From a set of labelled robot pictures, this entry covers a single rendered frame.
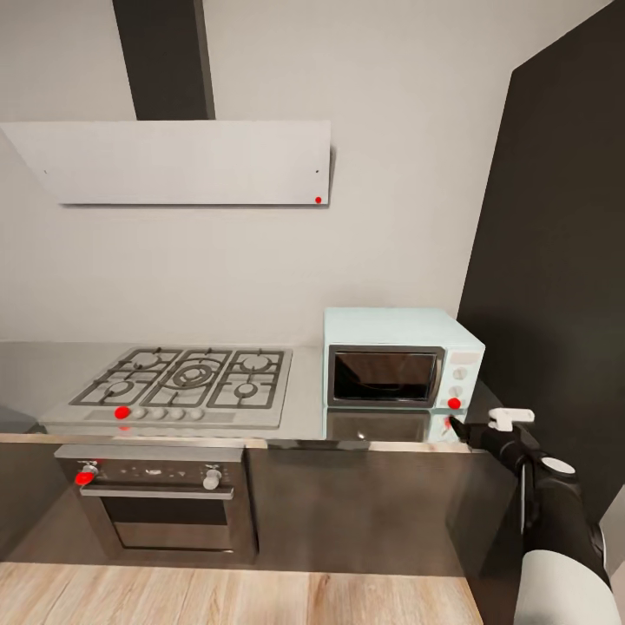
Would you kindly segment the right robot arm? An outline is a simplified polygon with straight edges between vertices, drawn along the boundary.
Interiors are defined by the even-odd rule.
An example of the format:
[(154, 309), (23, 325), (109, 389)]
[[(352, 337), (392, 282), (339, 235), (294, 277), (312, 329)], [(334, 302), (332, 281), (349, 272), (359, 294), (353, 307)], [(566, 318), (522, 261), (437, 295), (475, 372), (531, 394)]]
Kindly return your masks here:
[(605, 571), (605, 538), (587, 523), (576, 469), (520, 440), (530, 409), (493, 408), (489, 424), (449, 421), (471, 449), (521, 480), (523, 559), (514, 625), (622, 625)]

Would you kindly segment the microwave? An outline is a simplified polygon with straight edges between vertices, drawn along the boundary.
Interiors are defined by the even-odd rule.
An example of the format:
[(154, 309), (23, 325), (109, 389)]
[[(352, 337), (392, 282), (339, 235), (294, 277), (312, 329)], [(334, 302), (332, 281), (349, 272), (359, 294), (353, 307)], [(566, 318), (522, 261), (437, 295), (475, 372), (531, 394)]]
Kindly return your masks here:
[(323, 403), (465, 409), (484, 351), (443, 308), (327, 307)]

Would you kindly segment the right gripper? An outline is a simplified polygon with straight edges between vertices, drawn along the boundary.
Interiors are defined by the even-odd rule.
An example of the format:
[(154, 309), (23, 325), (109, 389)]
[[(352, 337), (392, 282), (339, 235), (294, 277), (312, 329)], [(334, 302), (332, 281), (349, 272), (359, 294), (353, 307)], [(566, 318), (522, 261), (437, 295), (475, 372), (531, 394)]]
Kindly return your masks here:
[(460, 423), (454, 417), (450, 416), (449, 421), (452, 427), (456, 430), (459, 438), (465, 438), (465, 443), (471, 449), (482, 449), (489, 451), (497, 461), (500, 461), (500, 451), (503, 448), (507, 448), (507, 444), (516, 444), (516, 441), (523, 443), (520, 440), (520, 429), (517, 426), (512, 426), (512, 431), (500, 431), (496, 428), (490, 428), (488, 424), (473, 424), (473, 423)]

